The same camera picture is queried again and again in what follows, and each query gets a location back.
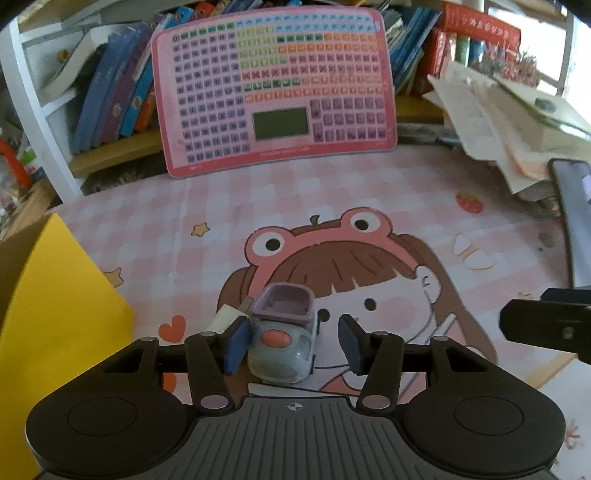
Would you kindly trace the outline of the red pen in cup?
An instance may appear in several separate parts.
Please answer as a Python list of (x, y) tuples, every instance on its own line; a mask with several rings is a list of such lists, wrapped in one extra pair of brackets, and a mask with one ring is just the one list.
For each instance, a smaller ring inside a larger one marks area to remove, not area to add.
[(0, 152), (1, 155), (6, 159), (8, 167), (11, 170), (18, 186), (21, 189), (30, 188), (33, 184), (32, 178), (16, 157), (13, 149), (3, 138), (0, 138)]

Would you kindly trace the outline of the grey timer gadget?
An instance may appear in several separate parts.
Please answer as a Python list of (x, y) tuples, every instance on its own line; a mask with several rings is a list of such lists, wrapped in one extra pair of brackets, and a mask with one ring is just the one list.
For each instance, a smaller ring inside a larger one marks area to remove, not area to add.
[(247, 365), (264, 383), (288, 386), (311, 374), (318, 316), (315, 295), (304, 285), (273, 283), (250, 308), (252, 340)]

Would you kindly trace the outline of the yellow cardboard box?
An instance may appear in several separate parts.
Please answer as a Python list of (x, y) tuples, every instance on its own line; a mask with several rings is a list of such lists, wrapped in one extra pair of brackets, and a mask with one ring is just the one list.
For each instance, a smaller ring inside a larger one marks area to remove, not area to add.
[(134, 311), (50, 214), (1, 243), (1, 476), (32, 479), (25, 439), (44, 397), (130, 343)]

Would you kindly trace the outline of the stack of papers and books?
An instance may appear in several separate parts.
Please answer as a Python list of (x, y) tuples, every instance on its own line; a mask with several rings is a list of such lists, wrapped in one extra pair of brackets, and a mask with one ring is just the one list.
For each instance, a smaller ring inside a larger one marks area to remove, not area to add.
[(590, 123), (563, 98), (455, 61), (428, 81), (424, 98), (445, 111), (464, 152), (498, 167), (522, 199), (552, 195), (551, 159), (590, 162)]

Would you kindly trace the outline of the small white charger cube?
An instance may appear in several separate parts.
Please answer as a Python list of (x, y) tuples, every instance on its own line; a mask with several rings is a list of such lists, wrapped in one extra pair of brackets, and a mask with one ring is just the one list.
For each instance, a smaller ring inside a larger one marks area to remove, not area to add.
[(238, 333), (249, 333), (250, 319), (249, 316), (235, 307), (229, 305), (222, 305), (221, 309), (217, 311), (208, 330), (217, 333), (218, 335), (231, 338)]

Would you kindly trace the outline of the pink keyboard learning toy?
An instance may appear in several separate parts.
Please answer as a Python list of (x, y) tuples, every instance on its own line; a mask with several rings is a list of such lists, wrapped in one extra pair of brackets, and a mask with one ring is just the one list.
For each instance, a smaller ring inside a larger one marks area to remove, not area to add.
[(383, 16), (298, 6), (206, 18), (151, 45), (170, 176), (397, 145)]

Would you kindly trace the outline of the pink checked tablecloth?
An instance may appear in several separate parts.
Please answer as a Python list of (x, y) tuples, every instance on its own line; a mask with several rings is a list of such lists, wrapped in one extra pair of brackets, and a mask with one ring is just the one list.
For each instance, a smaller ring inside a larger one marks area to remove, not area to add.
[(590, 368), (507, 341), (513, 299), (568, 281), (560, 221), (512, 195), (491, 167), (442, 147), (165, 175), (58, 208), (135, 311), (136, 336), (179, 343), (216, 311), (277, 282), (315, 295), (311, 374), (281, 395), (356, 395), (343, 314), (413, 343), (446, 335), (551, 397), (566, 418), (555, 474), (590, 475)]

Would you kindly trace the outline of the white bookshelf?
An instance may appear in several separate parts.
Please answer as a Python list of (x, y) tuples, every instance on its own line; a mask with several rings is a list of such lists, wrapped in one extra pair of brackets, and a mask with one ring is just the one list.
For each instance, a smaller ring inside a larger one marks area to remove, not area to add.
[(117, 154), (134, 160), (152, 151), (163, 154), (154, 89), (151, 45), (162, 31), (201, 18), (192, 9), (184, 23), (168, 22), (154, 31), (149, 51), (134, 72), (135, 89), (122, 114), (115, 138), (108, 136), (98, 147), (74, 155), (70, 142), (94, 70), (108, 36), (127, 25), (148, 22), (156, 14), (174, 14), (179, 7), (160, 7), (143, 20), (84, 24), (63, 28), (57, 24), (25, 33), (18, 21), (8, 24), (2, 44), (8, 49), (2, 70), (24, 131), (53, 188), (63, 201), (79, 197), (84, 179), (82, 164), (92, 156), (105, 160)]

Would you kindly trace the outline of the row of blue books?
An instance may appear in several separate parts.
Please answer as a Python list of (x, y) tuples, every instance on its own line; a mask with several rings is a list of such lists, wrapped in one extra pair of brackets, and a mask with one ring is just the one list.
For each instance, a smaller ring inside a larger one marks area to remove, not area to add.
[(72, 154), (86, 152), (100, 146), (108, 136), (117, 136), (135, 89), (134, 72), (142, 55), (149, 51), (154, 31), (168, 22), (182, 24), (191, 14), (190, 8), (181, 6), (174, 14), (156, 14), (148, 22), (127, 25), (108, 36), (71, 138)]

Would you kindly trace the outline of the black smartphone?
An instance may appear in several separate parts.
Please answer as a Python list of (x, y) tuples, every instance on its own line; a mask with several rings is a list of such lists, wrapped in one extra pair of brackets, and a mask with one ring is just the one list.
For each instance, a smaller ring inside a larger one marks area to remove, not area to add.
[(590, 289), (590, 165), (584, 161), (552, 159), (549, 171), (562, 218), (569, 284)]

